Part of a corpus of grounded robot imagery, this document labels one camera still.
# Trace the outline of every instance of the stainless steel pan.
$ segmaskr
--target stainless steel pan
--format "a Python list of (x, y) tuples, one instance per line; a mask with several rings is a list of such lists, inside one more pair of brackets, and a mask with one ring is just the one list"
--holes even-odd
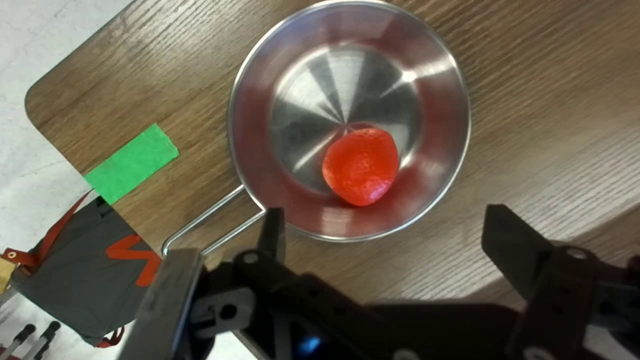
[[(402, 156), (398, 180), (368, 208), (338, 200), (322, 180), (326, 146), (346, 126), (378, 126)], [(238, 194), (258, 214), (204, 248), (216, 250), (268, 206), (288, 228), (332, 242), (374, 240), (416, 222), (450, 188), (470, 138), (470, 102), (440, 36), (386, 2), (320, 2), (276, 24), (244, 60), (228, 106), (240, 186), (164, 242)]]

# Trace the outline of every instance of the red ball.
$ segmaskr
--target red ball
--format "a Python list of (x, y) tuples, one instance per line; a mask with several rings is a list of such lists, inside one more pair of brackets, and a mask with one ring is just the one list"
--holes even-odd
[(380, 128), (358, 128), (328, 146), (322, 176), (348, 204), (370, 206), (390, 190), (398, 168), (394, 138)]

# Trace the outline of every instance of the metal handle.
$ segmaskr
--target metal handle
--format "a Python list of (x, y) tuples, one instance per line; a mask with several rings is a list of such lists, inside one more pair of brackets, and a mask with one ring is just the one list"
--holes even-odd
[[(186, 232), (190, 232), (192, 228), (196, 228), (200, 222), (204, 222), (208, 216), (216, 214), (220, 208), (224, 208), (228, 202), (232, 202), (234, 198), (238, 198), (238, 194), (242, 194), (246, 188), (244, 184), (240, 184), (238, 188), (234, 188), (232, 192), (228, 192), (224, 198), (220, 198), (216, 204), (212, 204), (210, 208), (206, 208), (202, 214), (198, 214), (192, 222), (188, 222), (186, 226), (182, 226), (178, 232), (174, 232), (172, 236), (168, 236), (162, 242), (162, 254), (166, 256), (168, 250), (172, 248), (174, 242), (178, 242), (178, 238), (182, 238)], [(200, 250), (202, 256), (214, 252), (216, 248), (224, 246), (228, 240), (236, 238), (240, 232), (244, 232), (246, 228), (250, 228), (252, 224), (256, 224), (262, 216), (264, 216), (264, 206), (258, 206), (258, 214), (254, 214), (252, 218), (244, 220), (242, 224), (238, 224), (236, 228), (232, 228), (230, 232), (226, 232), (222, 238), (210, 242), (206, 248)]]

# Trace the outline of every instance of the wooden table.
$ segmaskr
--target wooden table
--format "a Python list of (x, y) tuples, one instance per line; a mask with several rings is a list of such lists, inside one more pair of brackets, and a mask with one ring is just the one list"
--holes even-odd
[[(140, 0), (28, 92), (34, 126), (80, 170), (158, 122), (180, 158), (116, 204), (154, 246), (238, 184), (226, 100), (256, 40), (302, 0)], [(450, 194), (386, 240), (290, 236), (288, 264), (358, 300), (504, 294), (480, 250), (484, 206), (624, 264), (640, 254), (640, 2), (416, 2), (468, 80), (474, 130)], [(206, 244), (252, 214), (226, 208)], [(250, 246), (256, 228), (222, 252)]]

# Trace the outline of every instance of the green paper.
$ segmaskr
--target green paper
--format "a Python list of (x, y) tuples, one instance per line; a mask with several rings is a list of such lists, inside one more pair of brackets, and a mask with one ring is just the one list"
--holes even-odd
[(174, 142), (152, 124), (84, 178), (108, 204), (114, 204), (176, 156)]

